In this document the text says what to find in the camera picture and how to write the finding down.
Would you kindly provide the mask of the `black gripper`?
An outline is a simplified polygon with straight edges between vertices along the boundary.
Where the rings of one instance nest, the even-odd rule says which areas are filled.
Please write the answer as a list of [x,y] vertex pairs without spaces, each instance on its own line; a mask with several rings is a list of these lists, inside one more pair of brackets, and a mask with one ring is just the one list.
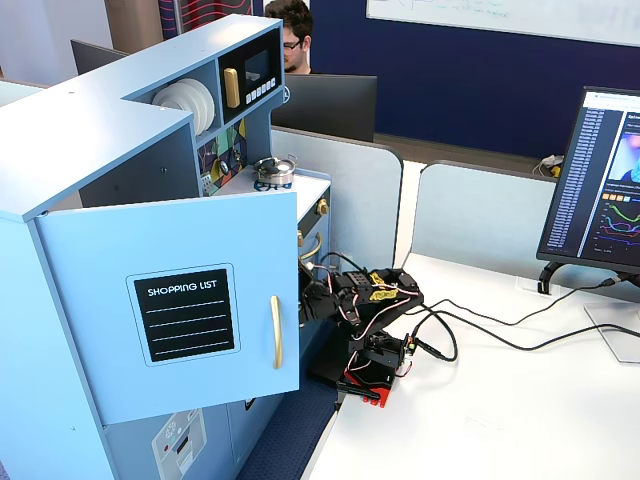
[[299,274],[299,323],[314,320],[339,322],[339,293],[345,288],[342,275],[329,273],[322,280],[314,280],[309,273]]

